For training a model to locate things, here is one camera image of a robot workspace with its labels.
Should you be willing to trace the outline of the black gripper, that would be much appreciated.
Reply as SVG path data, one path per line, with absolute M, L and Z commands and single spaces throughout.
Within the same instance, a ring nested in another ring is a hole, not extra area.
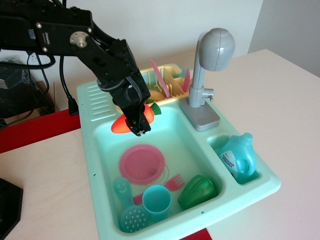
M 74 55 L 97 77 L 99 88 L 110 93 L 126 116 L 125 132 L 138 137 L 149 132 L 144 103 L 150 93 L 126 40 L 94 24 L 91 30 L 72 33 L 69 42 Z

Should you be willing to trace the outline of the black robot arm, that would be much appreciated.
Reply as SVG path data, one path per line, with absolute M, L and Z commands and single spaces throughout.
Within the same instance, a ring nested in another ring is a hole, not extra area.
M 77 57 L 122 110 L 132 133 L 140 136 L 151 130 L 144 113 L 150 92 L 128 43 L 104 33 L 89 10 L 67 8 L 57 0 L 3 0 L 0 47 L 50 59 Z

